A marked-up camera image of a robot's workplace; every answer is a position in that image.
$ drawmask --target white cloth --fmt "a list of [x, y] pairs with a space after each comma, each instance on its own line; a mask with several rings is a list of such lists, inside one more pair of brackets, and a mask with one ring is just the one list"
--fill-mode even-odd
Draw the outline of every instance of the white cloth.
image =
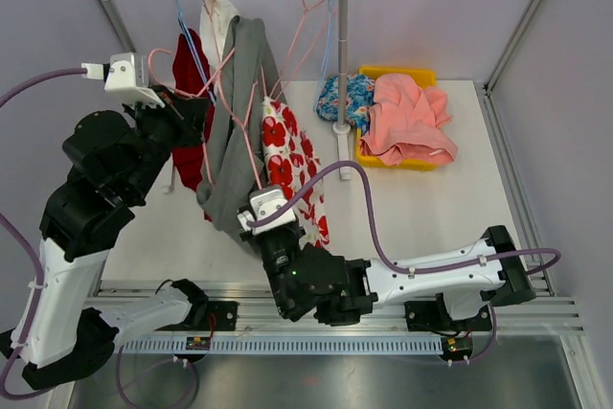
[[202, 53], [209, 61], [211, 74], [217, 70], [221, 60], [217, 55], [217, 49], [223, 57], [223, 49], [228, 34], [228, 26], [235, 16], [238, 16], [237, 8], [229, 0], [205, 0], [207, 9], [211, 12], [211, 19], [204, 6], [200, 12], [200, 41]]

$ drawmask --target blue patterned cloth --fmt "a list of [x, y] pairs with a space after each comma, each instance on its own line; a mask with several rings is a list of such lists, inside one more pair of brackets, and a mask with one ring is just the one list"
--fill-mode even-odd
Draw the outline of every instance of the blue patterned cloth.
[[[347, 82], [347, 122], [351, 126], [362, 129], [362, 133], [369, 130], [371, 121], [368, 109], [373, 105], [375, 95], [375, 81], [362, 74], [348, 76]], [[320, 118], [336, 121], [338, 118], [338, 76], [326, 80], [326, 84], [319, 95], [315, 111]]]

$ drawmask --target robotic arm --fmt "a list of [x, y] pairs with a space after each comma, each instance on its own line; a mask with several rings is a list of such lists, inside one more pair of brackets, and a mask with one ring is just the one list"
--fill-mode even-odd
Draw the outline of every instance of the robotic arm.
[[[126, 307], [83, 309], [108, 252], [134, 218], [130, 208], [145, 205], [174, 148], [201, 144], [210, 103], [183, 100], [163, 86], [149, 87], [143, 60], [134, 54], [116, 55], [108, 66], [85, 67], [88, 77], [104, 80], [105, 90], [124, 103], [135, 126], [117, 112], [96, 112], [81, 120], [62, 146], [73, 167], [49, 198], [40, 224], [45, 282], [20, 353], [26, 363], [23, 376], [35, 390], [93, 374], [123, 344], [153, 330], [176, 324], [196, 329], [208, 301], [195, 284], [181, 280]], [[387, 303], [436, 294], [441, 324], [452, 328], [476, 317], [489, 302], [503, 306], [534, 297], [517, 257], [411, 277], [380, 261], [347, 261], [310, 244], [301, 248], [303, 231], [291, 209], [268, 225], [249, 226], [285, 203], [283, 191], [273, 186], [253, 193], [247, 209], [238, 212], [245, 238], [261, 254], [283, 318], [298, 321], [315, 309], [320, 323], [347, 326]], [[506, 229], [494, 227], [466, 248], [398, 264], [437, 267], [511, 249]], [[23, 345], [16, 341], [25, 317], [0, 334], [4, 355]]]

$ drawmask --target yellow plastic bin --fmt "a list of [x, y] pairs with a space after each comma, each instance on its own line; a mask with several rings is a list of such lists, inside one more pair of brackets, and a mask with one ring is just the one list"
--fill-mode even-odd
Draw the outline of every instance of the yellow plastic bin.
[[[434, 86], [437, 84], [436, 76], [434, 72], [426, 69], [402, 69], [395, 67], [375, 67], [364, 66], [360, 68], [360, 74], [370, 77], [371, 79], [378, 79], [383, 74], [408, 74], [413, 78], [415, 83], [421, 88], [427, 88], [428, 86]], [[404, 160], [398, 165], [388, 166], [385, 165], [377, 157], [369, 155], [362, 155], [360, 150], [360, 138], [362, 137], [362, 130], [357, 129], [357, 136], [355, 136], [355, 158], [357, 163], [364, 167], [371, 168], [396, 168], [402, 170], [419, 170], [419, 171], [432, 171], [437, 165], [432, 163], [422, 162], [421, 160], [412, 160], [410, 158]]]

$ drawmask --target gray garment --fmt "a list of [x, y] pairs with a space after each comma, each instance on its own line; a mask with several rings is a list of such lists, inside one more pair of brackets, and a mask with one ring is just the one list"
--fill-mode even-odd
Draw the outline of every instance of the gray garment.
[[[263, 22], [260, 19], [235, 16], [228, 27], [223, 56], [227, 57], [233, 48], [236, 49], [234, 55], [221, 71], [223, 94], [237, 117], [244, 120], [252, 85], [255, 81], [259, 83], [246, 127], [261, 182], [266, 184], [261, 148], [261, 68], [266, 80], [266, 94], [270, 94], [279, 73], [266, 41]], [[216, 229], [237, 238], [241, 232], [237, 219], [238, 208], [247, 204], [249, 193], [257, 186], [242, 131], [231, 119], [221, 98], [217, 100], [211, 136], [207, 143], [211, 176], [215, 185], [209, 182], [203, 165], [202, 182], [198, 184], [196, 196]]]

